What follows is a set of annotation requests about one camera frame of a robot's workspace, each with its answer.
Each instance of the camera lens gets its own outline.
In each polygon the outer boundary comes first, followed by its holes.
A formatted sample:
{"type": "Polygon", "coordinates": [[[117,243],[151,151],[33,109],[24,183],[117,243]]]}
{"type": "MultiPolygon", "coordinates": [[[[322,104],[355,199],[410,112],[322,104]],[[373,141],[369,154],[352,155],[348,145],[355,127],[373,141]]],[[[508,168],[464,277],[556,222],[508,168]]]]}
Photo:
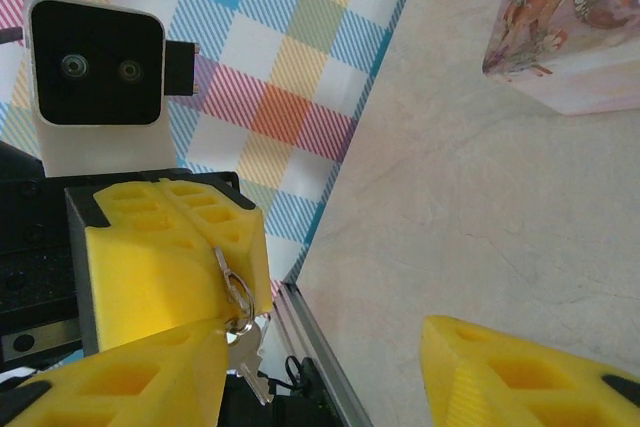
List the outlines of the camera lens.
{"type": "Polygon", "coordinates": [[[81,79],[89,73],[89,62],[80,54],[65,55],[60,67],[62,73],[71,79],[81,79]]]}
{"type": "Polygon", "coordinates": [[[142,77],[142,67],[140,64],[133,60],[125,60],[120,64],[120,69],[118,69],[120,73],[120,77],[125,82],[134,83],[140,80],[142,77]]]}

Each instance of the black camera face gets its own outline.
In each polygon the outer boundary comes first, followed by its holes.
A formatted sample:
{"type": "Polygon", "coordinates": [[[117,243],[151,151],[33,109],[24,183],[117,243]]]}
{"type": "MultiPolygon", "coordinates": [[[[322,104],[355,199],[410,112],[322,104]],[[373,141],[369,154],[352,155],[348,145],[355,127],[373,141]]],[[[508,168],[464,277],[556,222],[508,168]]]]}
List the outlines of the black camera face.
{"type": "Polygon", "coordinates": [[[43,0],[31,10],[42,116],[57,125],[147,125],[160,115],[164,34],[148,15],[43,0]]]}

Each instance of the checkered tablecloth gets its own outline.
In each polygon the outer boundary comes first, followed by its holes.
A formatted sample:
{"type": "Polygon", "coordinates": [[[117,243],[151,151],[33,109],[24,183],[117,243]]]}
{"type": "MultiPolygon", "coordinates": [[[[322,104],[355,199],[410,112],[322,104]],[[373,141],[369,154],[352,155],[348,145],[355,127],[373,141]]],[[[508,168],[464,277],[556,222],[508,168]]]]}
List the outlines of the checkered tablecloth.
{"type": "MultiPolygon", "coordinates": [[[[0,0],[0,28],[24,0],[0,0]]],[[[264,211],[272,276],[300,268],[405,0],[91,0],[199,42],[199,94],[171,99],[179,165],[235,170],[264,211]]],[[[0,46],[0,138],[38,155],[23,45],[0,46]]]]}

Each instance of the metal key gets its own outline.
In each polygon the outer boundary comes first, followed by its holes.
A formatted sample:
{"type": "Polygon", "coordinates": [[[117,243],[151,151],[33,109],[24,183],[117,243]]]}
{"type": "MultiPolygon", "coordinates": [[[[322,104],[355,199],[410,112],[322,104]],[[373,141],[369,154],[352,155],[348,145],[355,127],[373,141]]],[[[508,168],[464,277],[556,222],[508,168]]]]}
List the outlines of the metal key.
{"type": "Polygon", "coordinates": [[[256,323],[241,336],[229,344],[229,370],[235,370],[238,377],[244,377],[262,405],[273,400],[269,393],[269,383],[264,377],[258,377],[258,368],[262,357],[258,349],[262,343],[262,332],[256,323]]]}

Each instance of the pink box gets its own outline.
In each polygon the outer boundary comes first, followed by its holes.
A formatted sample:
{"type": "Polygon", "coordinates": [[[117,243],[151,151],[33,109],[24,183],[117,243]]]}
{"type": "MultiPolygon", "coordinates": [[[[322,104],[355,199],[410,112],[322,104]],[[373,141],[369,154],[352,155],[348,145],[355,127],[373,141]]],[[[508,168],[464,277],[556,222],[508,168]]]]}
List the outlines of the pink box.
{"type": "Polygon", "coordinates": [[[640,107],[640,0],[502,0],[482,69],[552,109],[640,107]]]}

